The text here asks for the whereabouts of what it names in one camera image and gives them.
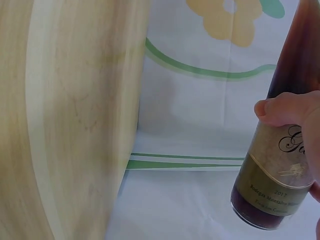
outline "dark glass bottle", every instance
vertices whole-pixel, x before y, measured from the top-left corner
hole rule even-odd
[[[319,90],[319,79],[320,5],[318,0],[300,0],[267,98]],[[233,186],[231,204],[248,224],[275,230],[297,211],[313,182],[301,127],[259,123]]]

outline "bottle label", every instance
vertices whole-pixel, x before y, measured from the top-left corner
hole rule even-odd
[[[301,127],[260,123],[239,172],[236,188],[257,209],[293,215],[314,180],[307,164]]]

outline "finger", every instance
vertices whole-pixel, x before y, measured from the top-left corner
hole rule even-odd
[[[314,183],[310,188],[311,196],[320,203],[320,185],[318,183]]]
[[[316,235],[316,240],[320,240],[320,219],[316,224],[315,235]]]
[[[307,94],[284,92],[276,98],[257,102],[254,111],[260,121],[276,127],[286,124],[302,126],[305,119],[320,108],[320,91]]]
[[[297,124],[302,127],[305,154],[313,177],[320,183],[320,91],[307,94],[282,93],[255,105],[261,122],[271,126]]]

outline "fingernail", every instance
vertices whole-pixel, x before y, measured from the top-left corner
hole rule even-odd
[[[268,112],[268,106],[269,106],[269,103],[270,100],[269,99],[266,99],[266,100],[261,100],[261,101],[258,101],[255,106],[254,106],[254,112],[255,114],[258,116],[258,117],[263,117],[267,114]]]

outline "wood grain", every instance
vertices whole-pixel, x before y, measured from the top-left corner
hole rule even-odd
[[[149,0],[0,1],[0,239],[103,240],[135,139]]]

